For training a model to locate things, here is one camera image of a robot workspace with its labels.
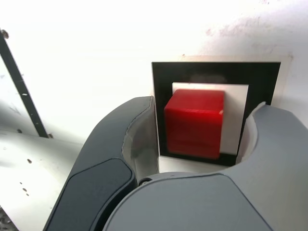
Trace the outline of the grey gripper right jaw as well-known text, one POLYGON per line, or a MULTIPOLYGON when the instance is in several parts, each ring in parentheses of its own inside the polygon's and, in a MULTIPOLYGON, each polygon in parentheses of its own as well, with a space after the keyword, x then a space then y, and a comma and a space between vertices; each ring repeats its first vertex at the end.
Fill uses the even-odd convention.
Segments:
POLYGON ((257 140, 244 161, 212 174, 152 180, 120 202, 104 230, 307 230, 307 128, 269 105, 251 118, 257 140))

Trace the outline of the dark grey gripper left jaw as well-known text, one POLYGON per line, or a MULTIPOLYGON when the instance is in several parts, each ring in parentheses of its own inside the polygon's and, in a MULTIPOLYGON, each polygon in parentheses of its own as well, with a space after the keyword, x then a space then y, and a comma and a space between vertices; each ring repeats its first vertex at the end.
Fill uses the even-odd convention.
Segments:
POLYGON ((158 171, 155 100, 133 98, 93 129, 44 230, 101 231, 120 201, 158 171))

